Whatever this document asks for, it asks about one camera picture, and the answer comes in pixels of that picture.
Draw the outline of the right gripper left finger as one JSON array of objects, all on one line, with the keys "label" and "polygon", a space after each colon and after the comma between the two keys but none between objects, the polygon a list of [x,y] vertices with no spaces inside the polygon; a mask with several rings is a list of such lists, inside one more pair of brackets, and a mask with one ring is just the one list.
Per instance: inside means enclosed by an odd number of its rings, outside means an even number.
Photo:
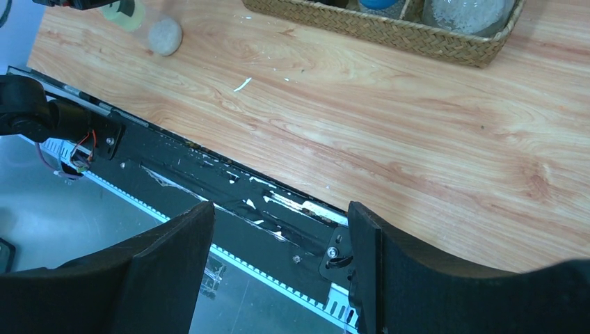
[{"label": "right gripper left finger", "polygon": [[214,233],[202,202],[54,269],[1,276],[2,333],[188,333]]}]

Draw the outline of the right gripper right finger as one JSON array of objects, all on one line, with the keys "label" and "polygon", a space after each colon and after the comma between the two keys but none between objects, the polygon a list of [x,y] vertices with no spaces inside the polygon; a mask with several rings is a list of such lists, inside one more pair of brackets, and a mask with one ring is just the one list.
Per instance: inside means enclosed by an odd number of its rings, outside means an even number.
[{"label": "right gripper right finger", "polygon": [[351,202],[359,333],[588,333],[589,261],[527,273],[464,260]]}]

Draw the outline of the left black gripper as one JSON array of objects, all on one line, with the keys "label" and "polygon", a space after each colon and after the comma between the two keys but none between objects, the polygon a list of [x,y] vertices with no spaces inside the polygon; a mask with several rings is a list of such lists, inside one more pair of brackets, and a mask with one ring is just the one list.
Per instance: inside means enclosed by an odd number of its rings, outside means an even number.
[{"label": "left black gripper", "polygon": [[47,7],[69,7],[77,10],[90,10],[110,5],[117,0],[33,0],[34,3]]}]

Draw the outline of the pale green cap shaker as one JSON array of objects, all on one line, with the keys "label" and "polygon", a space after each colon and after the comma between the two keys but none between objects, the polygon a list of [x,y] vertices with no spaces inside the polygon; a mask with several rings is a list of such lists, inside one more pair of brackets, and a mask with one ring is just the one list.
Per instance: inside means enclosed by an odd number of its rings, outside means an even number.
[{"label": "pale green cap shaker", "polygon": [[115,1],[99,9],[105,19],[132,34],[160,56],[174,54],[182,43],[180,24],[142,1]]}]

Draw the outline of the silver lid salt jar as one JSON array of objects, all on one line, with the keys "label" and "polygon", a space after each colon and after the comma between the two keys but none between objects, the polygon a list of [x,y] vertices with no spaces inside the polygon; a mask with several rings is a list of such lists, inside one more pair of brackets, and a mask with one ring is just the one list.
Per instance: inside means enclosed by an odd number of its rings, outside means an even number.
[{"label": "silver lid salt jar", "polygon": [[389,10],[393,9],[400,0],[358,0],[361,9],[367,10]]}]

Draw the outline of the glass jar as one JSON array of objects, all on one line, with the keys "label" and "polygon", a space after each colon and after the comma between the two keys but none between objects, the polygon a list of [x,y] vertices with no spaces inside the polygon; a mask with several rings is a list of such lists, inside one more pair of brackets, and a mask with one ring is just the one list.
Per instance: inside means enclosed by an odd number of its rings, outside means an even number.
[{"label": "glass jar", "polygon": [[422,22],[455,33],[491,37],[504,28],[514,4],[513,0],[425,1]]}]

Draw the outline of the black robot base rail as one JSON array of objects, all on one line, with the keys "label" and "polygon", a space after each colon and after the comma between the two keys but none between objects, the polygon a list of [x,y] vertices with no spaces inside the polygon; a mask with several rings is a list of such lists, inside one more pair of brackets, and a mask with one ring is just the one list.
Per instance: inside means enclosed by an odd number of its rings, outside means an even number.
[{"label": "black robot base rail", "polygon": [[355,333],[346,215],[332,205],[172,134],[35,70],[8,69],[48,96],[124,125],[112,159],[86,177],[160,222],[198,204],[215,207],[209,264],[192,333]]}]

